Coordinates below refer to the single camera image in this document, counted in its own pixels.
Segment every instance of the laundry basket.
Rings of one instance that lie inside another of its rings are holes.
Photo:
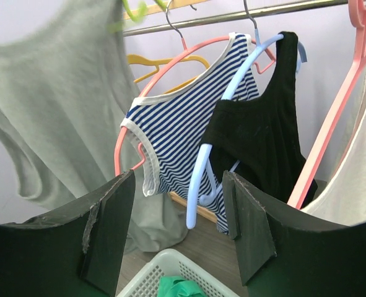
[[[158,253],[117,297],[157,297],[160,278],[184,277],[195,281],[207,297],[238,297],[193,261],[174,249]]]

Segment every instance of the black tank top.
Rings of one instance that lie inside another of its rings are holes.
[[[217,179],[235,170],[256,187],[287,202],[305,158],[300,151],[295,109],[298,38],[282,32],[276,43],[276,67],[264,93],[250,101],[219,100],[201,143],[212,144],[210,161]],[[313,200],[317,184],[303,206]]]

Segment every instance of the light blue hanger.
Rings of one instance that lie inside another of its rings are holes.
[[[255,37],[257,47],[255,50],[248,56],[246,61],[239,67],[237,73],[233,76],[231,82],[228,84],[228,87],[225,89],[225,92],[222,96],[221,100],[231,100],[236,89],[238,88],[240,82],[243,80],[246,72],[252,67],[253,63],[257,60],[263,51],[268,48],[271,44],[275,43],[278,40],[283,39],[283,34],[277,34],[276,36],[268,39],[264,43],[260,42],[259,33],[257,29],[257,22],[249,13],[247,3],[243,0],[245,5],[245,10],[248,18],[254,23],[255,26]],[[301,42],[298,42],[298,53],[300,54],[299,59],[297,60],[297,68],[296,74],[298,74],[301,63],[307,62],[307,54],[305,52],[305,48]],[[188,189],[188,199],[187,199],[187,217],[186,217],[186,225],[188,229],[192,229],[196,224],[196,209],[198,206],[198,193],[199,187],[201,185],[201,180],[204,171],[206,170],[207,176],[211,182],[211,193],[208,195],[202,195],[199,198],[199,203],[201,205],[209,205],[216,198],[216,195],[222,190],[222,185],[216,188],[216,182],[214,180],[214,174],[212,170],[212,166],[209,161],[210,152],[212,150],[211,144],[202,144],[199,148],[198,156],[196,158],[193,174],[191,176],[190,186]],[[238,166],[239,161],[237,161],[233,167],[230,169],[233,172]]]

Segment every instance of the blue and white striped shirt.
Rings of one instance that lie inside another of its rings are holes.
[[[216,101],[221,99],[251,47],[249,35],[231,33],[229,44],[219,59],[192,83],[173,93],[134,99],[121,126],[128,128],[126,137],[136,148],[138,143],[143,143],[146,155],[144,195],[176,192],[187,199],[199,141]],[[258,96],[253,74],[248,71],[233,100],[250,100]],[[204,174],[199,196],[210,191],[209,179]],[[216,214],[219,231],[228,232],[222,191],[206,208]]]

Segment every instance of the white wall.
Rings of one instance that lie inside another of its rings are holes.
[[[61,1],[63,0],[38,0],[30,4],[23,0],[21,2],[0,1],[0,15],[2,16],[0,17],[0,43],[31,33],[33,27],[43,24],[51,17],[50,12],[55,11]],[[131,2],[132,8],[137,7],[138,0],[129,2]],[[263,7],[272,3],[289,2],[289,0],[252,0],[250,2],[252,7]],[[153,4],[152,0],[146,0],[146,3]],[[241,11],[243,3],[241,0],[211,0],[198,4],[196,7],[197,11],[193,11],[189,7],[173,10],[170,15],[171,21],[177,22]],[[35,13],[28,14],[27,12],[30,11],[35,11]],[[281,30],[291,30],[297,33],[307,50],[308,63],[302,66],[297,78],[298,127],[302,152],[307,155],[351,65],[355,32],[349,21],[347,6],[262,17],[258,18],[257,22],[263,40]],[[148,16],[140,26],[134,28],[160,24],[165,24],[165,17],[162,14],[156,14]],[[234,31],[253,33],[252,23],[249,20],[241,20],[182,30],[188,46]],[[127,37],[125,41],[127,53],[140,54],[151,59],[171,58],[182,51],[180,38],[174,31]],[[223,43],[210,45],[196,54],[213,62],[224,46]],[[259,61],[261,65],[267,63],[267,59],[263,57]],[[136,77],[148,71],[143,66],[133,66],[132,69]],[[198,75],[201,71],[203,71],[203,67],[195,62],[181,63],[165,75],[150,94],[160,94],[170,87]],[[272,70],[268,70],[265,74],[257,76],[260,90],[264,90],[271,74]],[[145,84],[146,82],[143,82],[139,86],[143,87]],[[334,164],[333,156],[338,149],[338,139],[342,129],[343,123],[339,124],[334,133],[319,169],[318,178],[326,179]],[[0,144],[0,223],[22,222],[33,215],[44,212],[43,209],[18,197],[16,189],[13,164]]]

